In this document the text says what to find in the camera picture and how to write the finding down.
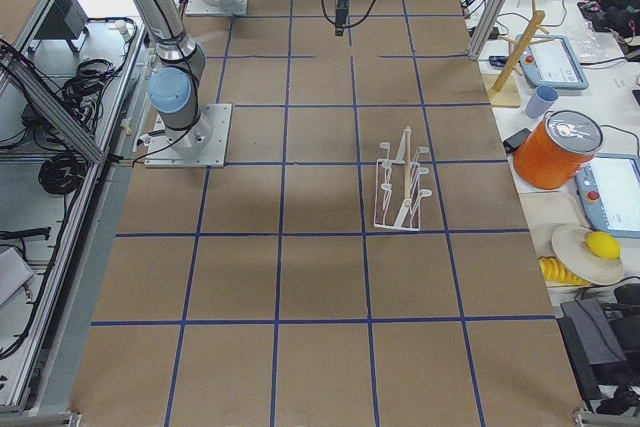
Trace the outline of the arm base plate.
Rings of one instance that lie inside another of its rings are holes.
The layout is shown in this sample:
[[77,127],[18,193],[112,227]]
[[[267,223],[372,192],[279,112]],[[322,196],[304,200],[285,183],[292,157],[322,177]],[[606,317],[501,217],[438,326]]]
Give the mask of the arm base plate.
[[248,0],[189,0],[186,16],[244,17]]
[[222,168],[231,117],[231,104],[206,104],[200,108],[199,121],[183,137],[182,132],[166,130],[157,114],[154,127],[164,133],[151,138],[151,153],[143,159],[144,165],[148,168]]

